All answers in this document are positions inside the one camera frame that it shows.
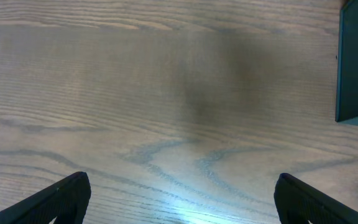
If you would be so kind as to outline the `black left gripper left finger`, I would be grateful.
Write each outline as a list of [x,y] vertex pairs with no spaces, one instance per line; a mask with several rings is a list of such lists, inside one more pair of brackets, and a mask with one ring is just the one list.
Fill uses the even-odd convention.
[[75,172],[0,211],[0,224],[82,224],[90,197],[87,173]]

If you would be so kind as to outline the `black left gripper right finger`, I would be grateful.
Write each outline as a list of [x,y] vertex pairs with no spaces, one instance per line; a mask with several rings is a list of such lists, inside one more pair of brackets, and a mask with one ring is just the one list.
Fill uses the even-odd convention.
[[280,174],[274,201],[282,224],[358,224],[358,212],[288,174]]

